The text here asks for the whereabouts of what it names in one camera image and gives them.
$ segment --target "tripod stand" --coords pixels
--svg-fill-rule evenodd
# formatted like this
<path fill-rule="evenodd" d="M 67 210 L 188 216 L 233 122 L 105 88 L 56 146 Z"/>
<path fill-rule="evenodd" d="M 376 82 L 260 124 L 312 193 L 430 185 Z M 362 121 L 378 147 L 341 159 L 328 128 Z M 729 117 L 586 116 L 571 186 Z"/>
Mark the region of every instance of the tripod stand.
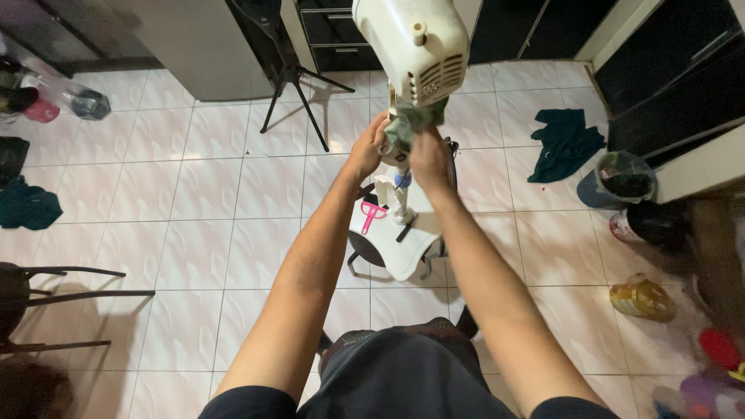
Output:
<path fill-rule="evenodd" d="M 334 86 L 340 87 L 341 89 L 344 89 L 350 93 L 355 92 L 354 89 L 344 86 L 343 84 L 339 84 L 333 80 L 329 80 L 328 78 L 325 78 L 322 75 L 316 74 L 308 70 L 307 68 L 301 66 L 298 63 L 293 63 L 290 65 L 285 64 L 285 67 L 282 69 L 282 74 L 280 75 L 279 83 L 277 84 L 277 87 L 274 90 L 274 97 L 272 97 L 272 104 L 269 105 L 269 112 L 267 113 L 267 118 L 264 120 L 264 127 L 259 132 L 262 134 L 267 132 L 267 126 L 269 125 L 269 119 L 272 117 L 272 111 L 274 110 L 274 104 L 277 102 L 277 98 L 279 97 L 279 92 L 282 90 L 282 82 L 287 81 L 288 83 L 292 83 L 295 86 L 295 89 L 297 89 L 297 94 L 300 95 L 300 98 L 302 99 L 302 105 L 305 107 L 305 111 L 308 112 L 308 117 L 311 119 L 311 122 L 313 122 L 313 128 L 316 129 L 316 134 L 318 134 L 318 138 L 321 140 L 321 145 L 323 146 L 323 150 L 325 150 L 328 153 L 329 147 L 326 145 L 326 141 L 324 141 L 323 139 L 323 134 L 321 133 L 321 129 L 318 128 L 316 119 L 313 117 L 311 108 L 308 106 L 308 101 L 306 101 L 305 95 L 303 95 L 302 90 L 300 89 L 300 74 L 307 74 L 311 77 L 315 77 L 318 80 L 325 81 L 328 84 L 333 84 Z"/>
<path fill-rule="evenodd" d="M 282 23 L 282 17 L 279 15 L 282 0 L 232 0 L 232 3 L 239 12 L 251 20 L 251 22 L 258 25 L 261 30 L 272 39 L 277 53 L 282 59 L 282 73 L 279 75 L 279 82 L 274 90 L 274 97 L 272 97 L 272 104 L 269 105 L 269 112 L 267 113 L 266 120 L 264 120 L 264 127 L 262 127 L 259 132 L 262 134 L 267 132 L 267 126 L 269 125 L 269 119 L 272 117 L 274 104 L 277 102 L 279 92 L 282 90 L 282 82 L 287 81 L 288 83 L 292 83 L 295 86 L 295 89 L 297 89 L 298 94 L 300 94 L 302 105 L 305 106 L 305 111 L 308 112 L 308 117 L 311 119 L 311 122 L 313 122 L 313 128 L 316 129 L 323 150 L 328 153 L 329 147 L 326 145 L 326 141 L 323 140 L 323 135 L 321 134 L 321 130 L 318 128 L 316 119 L 313 117 L 311 108 L 308 106 L 308 101 L 305 99 L 305 95 L 303 95 L 302 90 L 300 89 L 300 75 L 307 74 L 311 77 L 317 78 L 318 80 L 323 80 L 326 83 L 340 87 L 350 93 L 354 93 L 355 90 L 333 80 L 329 80 L 322 75 L 311 72 L 300 65 L 297 56 L 295 55 L 292 41 L 288 36 L 286 36 L 287 31 Z"/>

